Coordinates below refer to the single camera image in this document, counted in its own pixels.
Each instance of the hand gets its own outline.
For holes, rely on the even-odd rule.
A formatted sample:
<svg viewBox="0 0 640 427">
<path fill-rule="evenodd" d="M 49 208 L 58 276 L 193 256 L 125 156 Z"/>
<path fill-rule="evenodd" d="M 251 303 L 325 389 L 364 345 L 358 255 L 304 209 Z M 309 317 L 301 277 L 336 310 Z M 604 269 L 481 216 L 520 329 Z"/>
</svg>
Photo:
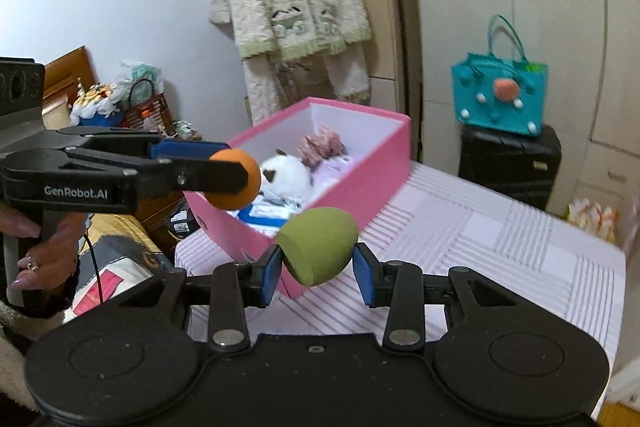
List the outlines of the hand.
<svg viewBox="0 0 640 427">
<path fill-rule="evenodd" d="M 36 245 L 18 261 L 21 272 L 11 284 L 16 290 L 51 290 L 62 285 L 76 271 L 78 241 L 86 233 L 86 214 L 66 214 L 56 233 L 48 241 Z M 14 237 L 38 237 L 40 227 L 17 210 L 0 204 L 0 232 Z M 27 270 L 29 258 L 38 265 Z"/>
</svg>

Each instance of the silver screw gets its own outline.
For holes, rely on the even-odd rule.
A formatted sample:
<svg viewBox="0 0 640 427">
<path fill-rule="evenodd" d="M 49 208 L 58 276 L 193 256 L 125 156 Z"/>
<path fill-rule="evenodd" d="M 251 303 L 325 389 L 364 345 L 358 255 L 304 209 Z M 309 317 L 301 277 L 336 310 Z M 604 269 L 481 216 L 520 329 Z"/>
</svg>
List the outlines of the silver screw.
<svg viewBox="0 0 640 427">
<path fill-rule="evenodd" d="M 396 346 L 413 346 L 420 342 L 420 334 L 414 330 L 393 330 L 389 340 Z"/>
<path fill-rule="evenodd" d="M 244 333 L 238 330 L 219 330 L 213 334 L 212 339 L 222 347 L 237 346 L 244 341 Z"/>
</svg>

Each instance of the white plush toy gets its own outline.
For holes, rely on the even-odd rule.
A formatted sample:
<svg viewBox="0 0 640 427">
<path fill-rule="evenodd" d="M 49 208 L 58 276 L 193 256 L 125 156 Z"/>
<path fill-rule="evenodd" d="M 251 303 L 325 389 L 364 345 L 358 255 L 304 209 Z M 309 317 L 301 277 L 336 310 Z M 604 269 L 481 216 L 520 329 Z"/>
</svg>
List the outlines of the white plush toy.
<svg viewBox="0 0 640 427">
<path fill-rule="evenodd" d="M 260 191 L 270 201 L 304 204 L 313 188 L 311 171 L 300 159 L 277 150 L 278 154 L 260 165 Z"/>
</svg>

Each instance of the bottle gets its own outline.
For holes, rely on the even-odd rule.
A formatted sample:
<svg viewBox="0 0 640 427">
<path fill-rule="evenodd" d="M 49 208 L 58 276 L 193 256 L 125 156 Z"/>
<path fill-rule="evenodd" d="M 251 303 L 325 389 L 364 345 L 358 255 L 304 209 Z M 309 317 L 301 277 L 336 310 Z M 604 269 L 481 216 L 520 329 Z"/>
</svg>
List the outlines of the bottle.
<svg viewBox="0 0 640 427">
<path fill-rule="evenodd" d="M 147 132 L 158 132 L 158 124 L 156 120 L 151 116 L 151 111 L 144 110 L 142 112 L 142 129 Z"/>
</svg>

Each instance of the pink storage box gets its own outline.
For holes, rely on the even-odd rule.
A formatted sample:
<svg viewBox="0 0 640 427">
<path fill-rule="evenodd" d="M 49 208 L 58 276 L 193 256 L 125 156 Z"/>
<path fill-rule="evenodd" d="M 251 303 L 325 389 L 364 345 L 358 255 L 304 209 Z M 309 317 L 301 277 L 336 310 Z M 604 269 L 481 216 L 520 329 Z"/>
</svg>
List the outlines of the pink storage box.
<svg viewBox="0 0 640 427">
<path fill-rule="evenodd" d="M 347 152 L 361 158 L 337 184 L 311 201 L 307 208 L 333 206 L 347 211 L 362 230 L 401 187 L 411 168 L 410 118 L 372 107 L 306 98 L 229 140 L 230 147 L 249 153 L 259 164 L 276 149 L 298 156 L 305 135 L 325 125 L 340 135 Z M 258 259 L 274 243 L 199 192 L 185 192 L 199 224 L 220 248 L 237 261 Z M 297 297 L 305 287 L 285 267 L 278 290 Z"/>
</svg>

